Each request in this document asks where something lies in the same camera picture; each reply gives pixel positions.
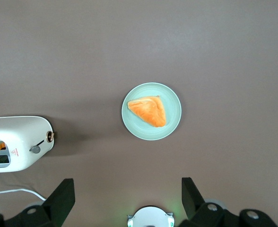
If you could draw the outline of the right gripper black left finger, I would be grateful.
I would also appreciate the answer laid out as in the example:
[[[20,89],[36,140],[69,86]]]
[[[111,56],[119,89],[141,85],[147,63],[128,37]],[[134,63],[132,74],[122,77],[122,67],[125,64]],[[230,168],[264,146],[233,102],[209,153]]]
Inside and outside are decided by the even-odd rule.
[[[74,180],[64,179],[42,205],[30,206],[7,220],[0,214],[0,227],[61,227],[74,204]]]

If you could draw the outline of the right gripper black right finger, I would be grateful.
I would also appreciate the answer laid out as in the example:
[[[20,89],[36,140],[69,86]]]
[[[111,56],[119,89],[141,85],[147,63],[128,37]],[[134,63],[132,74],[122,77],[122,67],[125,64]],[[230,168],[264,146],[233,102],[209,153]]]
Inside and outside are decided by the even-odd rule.
[[[232,214],[215,202],[205,202],[194,181],[182,178],[182,204],[187,219],[182,227],[276,227],[277,224],[266,213],[255,209],[244,209],[239,215]]]

